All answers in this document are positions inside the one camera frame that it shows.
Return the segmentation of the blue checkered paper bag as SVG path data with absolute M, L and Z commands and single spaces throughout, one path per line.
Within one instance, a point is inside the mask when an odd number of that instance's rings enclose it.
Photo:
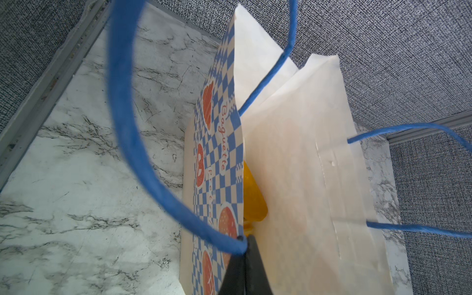
M 360 141 L 438 124 L 356 134 L 336 55 L 291 60 L 297 3 L 285 48 L 238 5 L 223 34 L 185 134 L 184 190 L 157 177 L 133 113 L 133 42 L 143 1 L 115 1 L 108 45 L 108 99 L 122 155 L 149 195 L 185 233 L 181 285 L 218 295 L 232 254 L 247 251 L 243 162 L 268 214 L 254 222 L 274 295 L 391 295 L 383 230 L 470 238 L 420 225 L 379 223 Z

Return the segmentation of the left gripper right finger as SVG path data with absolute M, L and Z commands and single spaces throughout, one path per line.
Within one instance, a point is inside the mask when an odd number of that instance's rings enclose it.
M 256 238 L 253 235 L 249 235 L 247 242 L 248 248 L 245 253 L 245 294 L 273 295 Z

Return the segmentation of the long brown baguette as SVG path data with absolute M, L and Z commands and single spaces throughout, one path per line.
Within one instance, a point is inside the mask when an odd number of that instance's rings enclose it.
M 254 222 L 261 222 L 268 214 L 268 207 L 247 163 L 243 162 L 243 232 L 253 234 Z

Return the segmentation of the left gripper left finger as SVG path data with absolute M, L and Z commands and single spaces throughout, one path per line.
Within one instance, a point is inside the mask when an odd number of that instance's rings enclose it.
M 245 255 L 232 254 L 219 295 L 245 295 Z

